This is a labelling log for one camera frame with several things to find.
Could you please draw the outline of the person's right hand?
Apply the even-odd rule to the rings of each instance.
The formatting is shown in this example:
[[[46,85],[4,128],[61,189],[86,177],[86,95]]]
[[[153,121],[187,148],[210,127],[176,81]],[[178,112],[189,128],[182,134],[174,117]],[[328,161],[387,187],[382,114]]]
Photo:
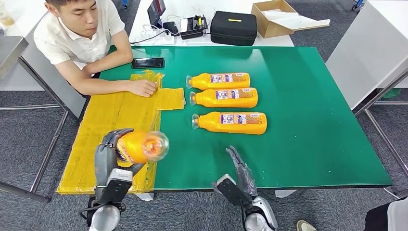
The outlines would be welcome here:
[[[152,96],[156,92],[156,89],[156,82],[151,82],[145,79],[134,81],[130,80],[126,87],[126,91],[145,98]]]

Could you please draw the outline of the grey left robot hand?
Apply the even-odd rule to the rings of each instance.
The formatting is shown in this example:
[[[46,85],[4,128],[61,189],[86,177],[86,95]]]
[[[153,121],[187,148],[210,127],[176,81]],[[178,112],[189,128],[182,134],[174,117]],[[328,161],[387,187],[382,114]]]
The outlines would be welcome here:
[[[105,188],[107,186],[108,177],[114,168],[131,171],[135,176],[145,166],[145,163],[136,163],[129,167],[120,167],[118,165],[116,156],[117,142],[121,137],[133,131],[133,128],[110,131],[97,146],[94,156],[96,188]]]

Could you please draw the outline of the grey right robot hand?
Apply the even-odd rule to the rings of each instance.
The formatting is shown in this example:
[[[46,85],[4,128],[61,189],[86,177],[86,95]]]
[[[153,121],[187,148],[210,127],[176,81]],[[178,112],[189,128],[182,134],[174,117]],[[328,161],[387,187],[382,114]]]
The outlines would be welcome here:
[[[251,198],[257,197],[257,187],[255,180],[252,177],[252,173],[248,165],[243,161],[238,151],[230,145],[226,148],[227,153],[232,158],[235,166],[236,176],[238,180],[238,187]]]

